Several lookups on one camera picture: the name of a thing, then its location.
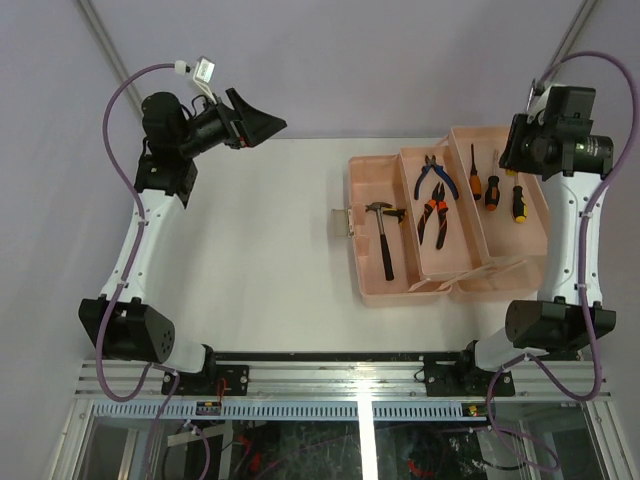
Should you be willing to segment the small orange handle screwdriver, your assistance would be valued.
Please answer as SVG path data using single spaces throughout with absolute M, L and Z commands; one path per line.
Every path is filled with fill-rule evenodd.
M 475 148 L 474 144 L 470 145 L 471 151 L 471 169 L 469 175 L 469 185 L 472 191 L 472 196 L 475 201 L 479 201 L 482 198 L 482 185 L 478 175 L 478 170 L 475 162 Z

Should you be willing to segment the black orange tip screwdriver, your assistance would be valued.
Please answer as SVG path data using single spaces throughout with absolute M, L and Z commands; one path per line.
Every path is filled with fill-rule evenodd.
M 499 151 L 497 149 L 493 152 L 493 160 L 492 160 L 492 174 L 487 179 L 487 189 L 484 197 L 485 208 L 493 212 L 497 209 L 500 201 L 500 190 L 499 190 L 499 175 L 498 175 L 498 166 L 499 166 Z

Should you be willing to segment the pink translucent plastic toolbox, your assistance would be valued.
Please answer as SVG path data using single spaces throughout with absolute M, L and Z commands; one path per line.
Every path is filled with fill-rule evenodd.
M 523 298 L 541 285 L 549 239 L 549 209 L 538 180 L 520 174 L 528 215 L 512 217 L 514 178 L 498 169 L 500 201 L 485 208 L 495 149 L 504 151 L 506 126 L 454 127 L 433 146 L 402 147 L 390 155 L 356 156 L 347 167 L 348 206 L 332 213 L 337 235 L 352 241 L 365 305 L 390 307 Z M 469 185 L 470 145 L 482 185 Z M 401 224 L 384 215 L 394 280 L 385 279 L 374 212 L 385 202 L 406 210 Z

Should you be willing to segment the claw hammer black handle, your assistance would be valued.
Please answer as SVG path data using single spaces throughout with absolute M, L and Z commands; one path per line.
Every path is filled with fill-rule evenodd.
M 373 202 L 365 206 L 366 212 L 374 212 L 376 215 L 376 222 L 379 231 L 379 239 L 381 246 L 381 255 L 384 268 L 385 279 L 387 281 L 393 281 L 394 271 L 392 266 L 391 254 L 388 245 L 388 240 L 385 232 L 383 216 L 395 217 L 395 210 L 392 205 L 385 202 Z

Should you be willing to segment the long thin shaft screwdriver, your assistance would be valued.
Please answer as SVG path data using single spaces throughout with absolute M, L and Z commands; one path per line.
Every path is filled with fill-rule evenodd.
M 406 210 L 403 208 L 385 207 L 382 210 L 382 213 L 395 218 L 398 224 L 401 224 L 406 217 Z

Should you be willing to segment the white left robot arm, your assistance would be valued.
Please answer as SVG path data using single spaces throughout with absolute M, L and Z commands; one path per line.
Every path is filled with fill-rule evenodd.
M 134 207 L 113 273 L 101 293 L 84 299 L 79 319 L 96 348 L 96 373 L 106 381 L 107 360 L 139 361 L 177 379 L 164 394 L 221 394 L 227 380 L 219 373 L 214 350 L 178 334 L 176 322 L 160 305 L 169 279 L 170 250 L 187 232 L 183 218 L 198 170 L 196 157 L 218 145 L 234 150 L 262 144 L 285 120 L 249 105 L 235 89 L 224 104 L 205 97 L 190 114 L 170 92 L 142 103 L 143 152 L 133 183 Z

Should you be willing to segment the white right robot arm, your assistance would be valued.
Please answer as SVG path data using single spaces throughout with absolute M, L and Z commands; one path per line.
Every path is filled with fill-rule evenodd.
M 601 198 L 613 171 L 613 143 L 591 129 L 596 92 L 533 86 L 514 116 L 501 168 L 540 176 L 550 213 L 542 285 L 534 300 L 514 300 L 505 325 L 471 342 L 451 364 L 424 358 L 426 393 L 489 396 L 509 370 L 549 354 L 577 352 L 611 332 L 616 314 L 602 305 L 598 276 Z

